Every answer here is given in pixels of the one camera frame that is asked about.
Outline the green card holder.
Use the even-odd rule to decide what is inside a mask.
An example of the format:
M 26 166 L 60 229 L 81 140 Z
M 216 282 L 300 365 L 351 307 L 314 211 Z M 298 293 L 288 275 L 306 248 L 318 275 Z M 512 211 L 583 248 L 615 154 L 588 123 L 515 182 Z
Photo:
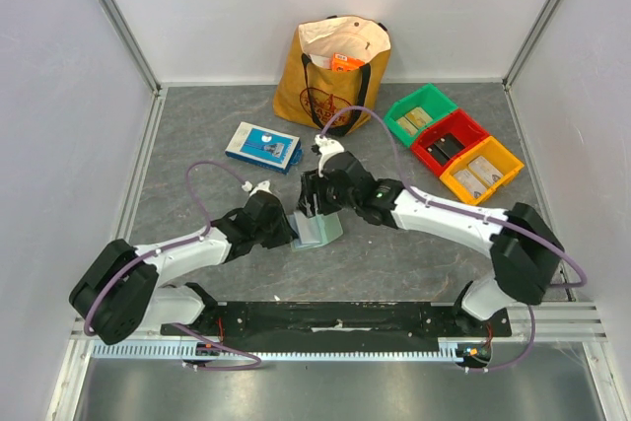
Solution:
M 298 235 L 291 242 L 294 251 L 326 246 L 343 235 L 337 213 L 308 218 L 297 210 L 288 219 L 292 230 Z

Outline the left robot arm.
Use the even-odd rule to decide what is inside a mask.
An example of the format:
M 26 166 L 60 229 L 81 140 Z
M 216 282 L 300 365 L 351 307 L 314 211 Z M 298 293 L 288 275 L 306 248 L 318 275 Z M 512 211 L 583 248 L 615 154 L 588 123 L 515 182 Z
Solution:
M 144 246 L 124 239 L 108 243 L 71 291 L 69 303 L 84 319 L 84 333 L 107 345 L 141 327 L 171 323 L 207 334 L 216 326 L 216 302 L 197 283 L 172 287 L 172 281 L 240 258 L 255 246 L 286 246 L 298 236 L 280 200 L 258 190 L 245 206 L 181 238 Z

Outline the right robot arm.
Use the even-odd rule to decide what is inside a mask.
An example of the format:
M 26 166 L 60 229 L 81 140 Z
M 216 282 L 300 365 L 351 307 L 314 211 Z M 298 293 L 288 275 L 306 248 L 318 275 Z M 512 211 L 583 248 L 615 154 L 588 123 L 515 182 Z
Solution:
M 298 207 L 309 218 L 350 209 L 371 225 L 430 234 L 488 257 L 491 273 L 467 283 L 451 313 L 466 336 L 513 303 L 539 305 L 560 261 L 559 241 L 531 206 L 475 208 L 407 189 L 398 179 L 374 178 L 349 152 L 302 173 Z

